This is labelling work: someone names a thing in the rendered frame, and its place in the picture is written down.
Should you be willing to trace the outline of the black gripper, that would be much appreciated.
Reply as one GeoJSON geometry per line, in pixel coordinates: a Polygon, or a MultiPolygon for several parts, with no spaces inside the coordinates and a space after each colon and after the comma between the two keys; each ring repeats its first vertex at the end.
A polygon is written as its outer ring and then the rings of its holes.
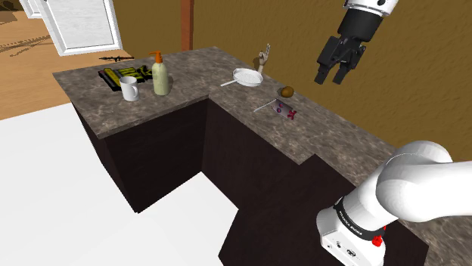
{"type": "Polygon", "coordinates": [[[371,41],[382,21],[383,18],[376,14],[349,9],[337,30],[340,36],[331,36],[318,56],[319,68],[314,81],[322,85],[333,66],[340,63],[333,78],[333,83],[340,85],[347,73],[359,63],[365,51],[362,43],[371,41]]]}

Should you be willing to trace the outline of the beige hand figure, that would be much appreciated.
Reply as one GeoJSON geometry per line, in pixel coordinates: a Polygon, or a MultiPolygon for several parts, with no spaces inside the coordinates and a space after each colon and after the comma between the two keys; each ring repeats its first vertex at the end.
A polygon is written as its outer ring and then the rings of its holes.
{"type": "Polygon", "coordinates": [[[263,72],[263,68],[269,59],[270,49],[271,45],[267,44],[265,51],[260,51],[258,57],[253,59],[254,68],[257,70],[258,73],[263,72]]]}

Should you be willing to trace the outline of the thin silver stick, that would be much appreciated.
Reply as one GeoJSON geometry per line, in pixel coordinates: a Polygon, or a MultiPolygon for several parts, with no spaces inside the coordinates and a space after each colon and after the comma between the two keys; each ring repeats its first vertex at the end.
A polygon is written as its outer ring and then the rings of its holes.
{"type": "Polygon", "coordinates": [[[256,108],[256,109],[255,109],[253,112],[255,113],[255,112],[257,112],[257,111],[261,110],[262,108],[264,108],[264,107],[267,107],[268,105],[270,105],[270,104],[272,104],[272,103],[276,102],[276,100],[277,100],[277,98],[274,98],[274,99],[272,99],[272,100],[271,100],[271,101],[269,101],[268,103],[266,103],[266,104],[263,104],[263,105],[262,105],[262,106],[260,106],[260,107],[257,107],[257,108],[256,108]]]}

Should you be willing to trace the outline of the white frying pan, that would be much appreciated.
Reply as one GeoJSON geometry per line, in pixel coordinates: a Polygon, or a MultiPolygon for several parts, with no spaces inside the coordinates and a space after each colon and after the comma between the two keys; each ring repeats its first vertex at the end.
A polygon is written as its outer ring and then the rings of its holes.
{"type": "Polygon", "coordinates": [[[230,82],[221,84],[221,87],[232,83],[238,83],[247,87],[257,87],[262,83],[262,81],[262,74],[258,71],[247,68],[236,68],[233,71],[233,79],[230,82]]]}

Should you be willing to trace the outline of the cream soap bottle orange pump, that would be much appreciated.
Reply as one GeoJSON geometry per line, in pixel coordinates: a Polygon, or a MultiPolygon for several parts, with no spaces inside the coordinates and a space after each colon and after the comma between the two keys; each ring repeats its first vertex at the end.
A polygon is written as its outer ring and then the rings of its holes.
{"type": "Polygon", "coordinates": [[[163,63],[161,51],[152,51],[155,56],[155,63],[151,68],[154,93],[159,96],[166,96],[170,93],[169,79],[166,65],[163,63]]]}

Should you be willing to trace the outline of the dark brown kitchen counter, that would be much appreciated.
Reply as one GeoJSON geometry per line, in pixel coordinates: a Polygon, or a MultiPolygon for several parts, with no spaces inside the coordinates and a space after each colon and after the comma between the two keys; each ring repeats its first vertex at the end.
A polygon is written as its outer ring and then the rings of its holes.
{"type": "Polygon", "coordinates": [[[285,119],[262,104],[281,83],[229,85],[242,62],[210,47],[167,54],[172,83],[128,102],[90,66],[55,74],[114,183],[137,213],[197,173],[237,207],[223,266],[341,266],[320,243],[316,215],[348,194],[393,147],[295,94],[285,119]]]}

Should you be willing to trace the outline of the white mug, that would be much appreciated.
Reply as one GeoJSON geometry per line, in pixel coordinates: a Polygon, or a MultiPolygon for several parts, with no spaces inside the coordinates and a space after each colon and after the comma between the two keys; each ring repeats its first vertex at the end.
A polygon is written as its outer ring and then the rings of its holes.
{"type": "Polygon", "coordinates": [[[139,91],[137,88],[138,81],[133,76],[123,76],[120,78],[120,87],[123,93],[123,98],[126,101],[138,101],[139,91]]]}

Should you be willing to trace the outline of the white framed door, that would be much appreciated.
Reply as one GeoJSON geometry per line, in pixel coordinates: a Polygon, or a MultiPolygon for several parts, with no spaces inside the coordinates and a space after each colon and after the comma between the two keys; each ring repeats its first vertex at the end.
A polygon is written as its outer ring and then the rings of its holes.
{"type": "Polygon", "coordinates": [[[19,0],[29,19],[41,19],[60,56],[123,48],[113,0],[19,0]]]}

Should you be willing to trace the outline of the brown wooden post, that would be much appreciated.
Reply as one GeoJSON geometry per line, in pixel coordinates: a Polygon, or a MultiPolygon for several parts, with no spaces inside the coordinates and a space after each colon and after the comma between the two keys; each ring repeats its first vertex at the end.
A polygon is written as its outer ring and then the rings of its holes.
{"type": "Polygon", "coordinates": [[[194,0],[181,0],[181,47],[182,51],[193,49],[194,0]]]}

